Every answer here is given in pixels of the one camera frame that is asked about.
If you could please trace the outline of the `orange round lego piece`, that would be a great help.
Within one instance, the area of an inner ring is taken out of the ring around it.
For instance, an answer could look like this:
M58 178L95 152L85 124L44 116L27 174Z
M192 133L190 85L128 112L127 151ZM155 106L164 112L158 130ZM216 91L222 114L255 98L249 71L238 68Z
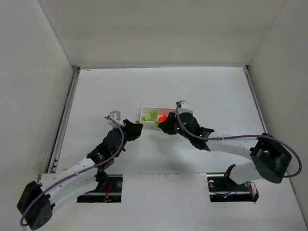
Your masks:
M167 116L163 115L163 116L159 117L157 121L158 122L164 122L166 119L167 119Z

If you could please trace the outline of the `light green long brick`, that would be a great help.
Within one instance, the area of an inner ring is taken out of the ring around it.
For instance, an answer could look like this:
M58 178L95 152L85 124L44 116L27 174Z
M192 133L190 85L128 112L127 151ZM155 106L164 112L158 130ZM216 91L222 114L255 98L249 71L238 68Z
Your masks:
M156 121L156 118L157 118L157 112L155 112L155 111L150 112L150 120Z

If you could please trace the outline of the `white three-compartment tray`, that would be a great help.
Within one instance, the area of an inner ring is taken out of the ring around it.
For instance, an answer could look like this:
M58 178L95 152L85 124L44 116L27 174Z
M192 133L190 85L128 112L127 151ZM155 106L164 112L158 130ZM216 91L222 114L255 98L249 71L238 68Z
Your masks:
M158 129L158 125L164 122L170 113L175 113L176 109L158 108L144 106L141 108L139 123L144 129Z

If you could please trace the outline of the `light green lego brick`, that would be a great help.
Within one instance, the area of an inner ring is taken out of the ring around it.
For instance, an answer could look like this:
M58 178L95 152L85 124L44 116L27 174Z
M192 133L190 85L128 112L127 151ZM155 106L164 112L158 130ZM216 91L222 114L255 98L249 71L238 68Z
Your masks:
M144 121L150 121L150 120L151 120L151 115L150 115L150 114L145 114L145 115L143 116L143 120L144 120Z

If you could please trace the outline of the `light green small brick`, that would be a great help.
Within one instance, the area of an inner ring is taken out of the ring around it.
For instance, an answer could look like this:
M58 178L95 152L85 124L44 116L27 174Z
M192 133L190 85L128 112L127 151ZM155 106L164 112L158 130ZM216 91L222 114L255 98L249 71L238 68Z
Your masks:
M155 128L159 128L159 125L160 125L161 123L162 123L162 122L159 122L159 121L155 122L154 127L155 127Z

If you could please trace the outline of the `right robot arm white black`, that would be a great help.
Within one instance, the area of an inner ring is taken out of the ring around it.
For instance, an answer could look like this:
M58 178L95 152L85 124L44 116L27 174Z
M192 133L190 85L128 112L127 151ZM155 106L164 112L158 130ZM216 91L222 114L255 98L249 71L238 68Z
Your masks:
M226 134L200 126L188 112L179 115L171 112L158 127L168 135L183 136L196 149L235 154L249 159L246 164L231 164L225 172L225 177L237 184L257 179L281 183L292 159L291 154L267 133L258 138L228 140Z

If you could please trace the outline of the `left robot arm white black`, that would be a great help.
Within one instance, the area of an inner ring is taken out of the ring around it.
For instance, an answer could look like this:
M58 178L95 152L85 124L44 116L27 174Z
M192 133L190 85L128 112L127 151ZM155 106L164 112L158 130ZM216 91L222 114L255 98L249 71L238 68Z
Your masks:
M22 217L20 225L32 231L42 228L64 204L107 183L109 168L129 141L141 136L143 124L125 119L118 123L112 118L112 128L93 151L68 170L45 183L28 183L17 203Z

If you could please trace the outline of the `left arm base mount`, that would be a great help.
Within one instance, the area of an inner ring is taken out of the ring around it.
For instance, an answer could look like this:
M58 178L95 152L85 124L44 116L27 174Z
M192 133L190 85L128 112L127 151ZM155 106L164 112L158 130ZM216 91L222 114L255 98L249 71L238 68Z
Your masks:
M95 190L80 195L77 203L121 203L123 175L108 175Z

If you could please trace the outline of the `left aluminium rail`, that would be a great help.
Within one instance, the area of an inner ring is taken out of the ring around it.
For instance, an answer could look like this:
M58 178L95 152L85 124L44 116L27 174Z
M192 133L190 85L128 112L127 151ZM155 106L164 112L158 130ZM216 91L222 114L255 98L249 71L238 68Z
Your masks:
M45 167L44 173L55 173L59 158L60 158L60 153L64 141L64 136L65 136L65 131L67 127L67 123L69 120L69 115L77 87L77 82L79 78L79 73L80 73L80 67L79 66L72 66L73 68L73 75L71 78L70 86L67 92L67 96L65 99L65 104L64 108L61 114L60 118L60 123L56 132L55 140L51 149L51 154L48 158L47 165Z

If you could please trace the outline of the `aluminium rail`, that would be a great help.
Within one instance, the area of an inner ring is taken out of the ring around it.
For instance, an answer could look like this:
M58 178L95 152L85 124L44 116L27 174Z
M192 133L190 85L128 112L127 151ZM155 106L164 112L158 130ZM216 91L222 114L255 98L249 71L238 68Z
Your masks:
M64 136L65 136L65 131L67 127L67 123L69 120L69 115L77 87L77 82L79 78L79 73L80 73L80 67L79 66L72 66L73 68L73 75L71 78L70 86L67 92L67 96L65 99L65 104L64 108L61 114L60 118L60 123L56 132L55 140L51 149L51 154L48 158L47 165L45 167L44 173L55 173L59 158L60 158L60 153L64 141Z
M241 165L239 169L242 169L246 175L256 175L258 179L261 178L262 174L268 174L279 169L284 148L267 133L248 69L243 67L241 71L246 84L244 89L240 90L238 101L243 103L241 105L241 113L244 119L242 128L244 135L248 135L248 137L241 138L240 141L244 144L244 156L250 161Z

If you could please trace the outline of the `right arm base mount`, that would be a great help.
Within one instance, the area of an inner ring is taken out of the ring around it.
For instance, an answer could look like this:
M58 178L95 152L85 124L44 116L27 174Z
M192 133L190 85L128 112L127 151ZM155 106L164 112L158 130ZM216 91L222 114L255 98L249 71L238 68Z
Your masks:
M225 173L207 174L207 184L210 202L253 202L259 199L259 192L254 182L237 184L230 179L231 170L235 164L228 167Z

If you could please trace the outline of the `right aluminium rail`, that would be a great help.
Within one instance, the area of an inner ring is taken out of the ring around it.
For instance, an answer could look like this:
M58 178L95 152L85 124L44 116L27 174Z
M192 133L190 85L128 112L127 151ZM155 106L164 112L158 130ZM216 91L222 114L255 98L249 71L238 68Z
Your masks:
M246 84L244 89L240 90L238 101L243 103L241 105L241 113L244 119L242 128L244 135L248 135L248 137L241 138L240 141L244 144L244 156L250 161L241 165L239 169L242 169L246 175L256 175L258 179L261 178L262 174L268 174L279 169L284 148L267 133L248 69L243 67L241 71Z

